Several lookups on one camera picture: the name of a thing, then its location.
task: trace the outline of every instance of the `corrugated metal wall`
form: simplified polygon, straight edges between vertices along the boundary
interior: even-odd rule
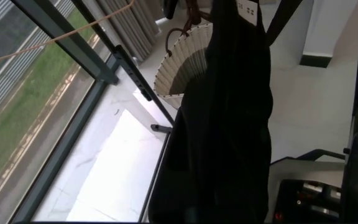
[[[68,16],[75,8],[70,0],[59,0],[55,5],[60,13],[62,13],[65,17]],[[0,19],[11,7],[13,7],[13,3],[9,0],[0,0]],[[43,43],[48,39],[49,36],[47,34],[39,28],[35,28],[31,35],[17,49],[17,51]],[[17,85],[22,76],[25,75],[26,70],[41,51],[42,49],[31,50],[12,57],[6,62],[0,70],[0,105]]]

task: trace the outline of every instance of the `basket handle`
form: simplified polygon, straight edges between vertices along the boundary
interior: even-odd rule
[[[168,49],[168,39],[169,39],[169,36],[171,35],[171,33],[173,31],[181,31],[181,34],[185,34],[187,37],[189,36],[189,34],[186,32],[185,29],[181,29],[181,28],[173,28],[171,29],[168,34],[167,34],[167,39],[165,40],[165,51],[167,52],[167,54],[169,55],[169,57],[172,56],[172,52]]]

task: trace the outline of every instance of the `grass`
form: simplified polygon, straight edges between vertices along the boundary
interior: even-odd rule
[[[74,28],[87,24],[77,9],[67,19]],[[88,28],[80,35],[89,40],[93,33]],[[74,60],[57,44],[51,44],[27,70],[23,85],[0,114],[0,172],[72,65]]]

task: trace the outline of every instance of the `black baseboard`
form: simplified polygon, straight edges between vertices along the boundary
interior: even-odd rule
[[[326,68],[332,57],[302,55],[300,65]]]

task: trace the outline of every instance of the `black strap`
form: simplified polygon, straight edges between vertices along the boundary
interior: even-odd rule
[[[268,46],[274,43],[301,2],[302,0],[281,0],[272,23],[267,29],[266,44]]]

